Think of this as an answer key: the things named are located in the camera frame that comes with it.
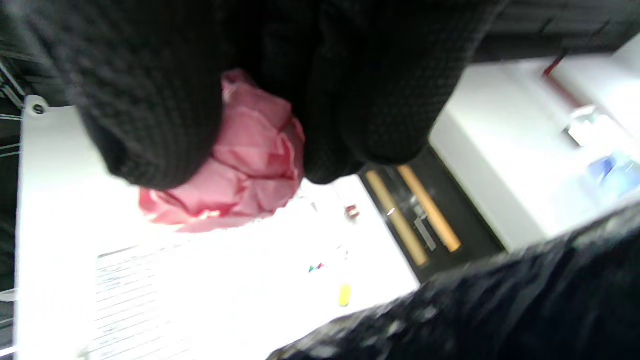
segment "black knit fabric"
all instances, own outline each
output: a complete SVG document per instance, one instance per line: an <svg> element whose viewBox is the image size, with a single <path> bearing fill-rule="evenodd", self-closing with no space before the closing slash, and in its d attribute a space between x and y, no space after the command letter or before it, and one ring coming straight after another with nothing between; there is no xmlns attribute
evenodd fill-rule
<svg viewBox="0 0 640 360"><path fill-rule="evenodd" d="M201 166L220 72L291 101L315 183L425 145L502 0L6 0L113 174L165 190Z"/></svg>

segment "crumpled pink paper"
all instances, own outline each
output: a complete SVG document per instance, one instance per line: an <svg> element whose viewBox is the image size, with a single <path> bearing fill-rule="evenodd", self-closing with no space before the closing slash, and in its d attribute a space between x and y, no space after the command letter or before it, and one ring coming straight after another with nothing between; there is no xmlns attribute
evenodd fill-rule
<svg viewBox="0 0 640 360"><path fill-rule="evenodd" d="M178 188L140 190L151 222L182 233L238 227L270 217L298 191L305 136L291 105L241 70L224 73L222 89L221 131L207 162Z"/></svg>

